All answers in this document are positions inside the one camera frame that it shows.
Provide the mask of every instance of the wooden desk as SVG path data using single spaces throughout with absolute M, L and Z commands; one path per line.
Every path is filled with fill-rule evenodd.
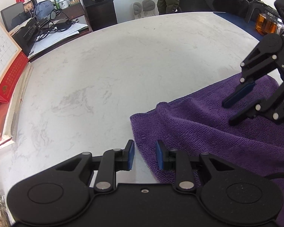
M 61 45 L 65 44 L 65 43 L 68 43 L 68 42 L 70 42 L 70 41 L 72 41 L 72 40 L 74 40 L 76 38 L 79 38 L 79 37 L 82 37 L 82 36 L 84 36 L 84 35 L 86 35 L 88 33 L 91 33 L 93 30 L 91 28 L 91 25 L 90 25 L 90 22 L 89 22 L 86 10 L 83 8 L 81 3 L 75 4 L 73 6 L 69 6 L 69 7 L 65 8 L 65 9 L 63 9 L 62 12 L 57 15 L 56 19 L 65 19 L 65 18 L 68 17 L 71 20 L 73 20 L 73 19 L 79 18 L 81 16 L 85 17 L 85 20 L 86 20 L 86 23 L 88 25 L 88 28 L 83 29 L 82 31 L 79 32 L 79 34 L 76 34 L 76 35 L 70 36 L 70 37 L 68 37 L 66 39 L 63 39 L 63 40 L 57 42 L 56 44 L 53 44 L 49 48 L 41 51 L 40 53 L 38 53 L 35 56 L 33 56 L 30 59 L 30 62 L 35 61 L 39 57 L 47 54 L 48 52 L 50 52 L 50 51 L 60 47 Z

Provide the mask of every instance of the metal pin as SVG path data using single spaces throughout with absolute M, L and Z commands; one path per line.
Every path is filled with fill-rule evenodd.
M 184 181 L 184 182 L 179 183 L 179 187 L 181 189 L 192 189 L 194 186 L 195 184 L 190 181 Z
M 111 184 L 109 182 L 98 182 L 96 184 L 96 187 L 98 189 L 109 189 L 111 187 Z
M 274 119 L 274 120 L 277 120 L 278 118 L 279 118 L 279 114 L 274 113 L 274 114 L 273 114 L 273 119 Z
M 256 110 L 260 111 L 261 110 L 261 106 L 259 104 L 256 105 Z

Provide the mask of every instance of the marble tabletop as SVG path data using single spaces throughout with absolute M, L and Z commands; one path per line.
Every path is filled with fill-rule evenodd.
M 17 142 L 0 150 L 0 193 L 81 152 L 124 148 L 132 114 L 239 73 L 257 43 L 213 13 L 178 13 L 111 26 L 47 53 L 33 63 Z M 157 181 L 136 151 L 133 170 L 118 172 L 117 182 Z

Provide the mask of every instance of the computer monitor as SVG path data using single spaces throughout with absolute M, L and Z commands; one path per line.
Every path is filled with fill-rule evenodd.
M 14 29 L 17 25 L 21 25 L 27 20 L 23 3 L 19 2 L 11 5 L 1 11 L 1 16 L 5 28 L 8 32 Z

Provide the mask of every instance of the purple cloth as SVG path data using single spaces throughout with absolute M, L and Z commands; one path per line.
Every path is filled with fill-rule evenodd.
M 173 182 L 174 173 L 158 167 L 155 141 L 168 149 L 177 148 L 198 155 L 209 152 L 261 176 L 284 172 L 284 124 L 275 125 L 263 117 L 229 126 L 228 119 L 252 101 L 268 98 L 277 82 L 264 76 L 254 90 L 232 108 L 222 100 L 240 83 L 240 75 L 215 83 L 170 103 L 159 103 L 148 113 L 130 117 L 136 145 L 160 182 Z M 274 180 L 284 193 L 284 179 Z M 277 219 L 284 227 L 284 205 Z

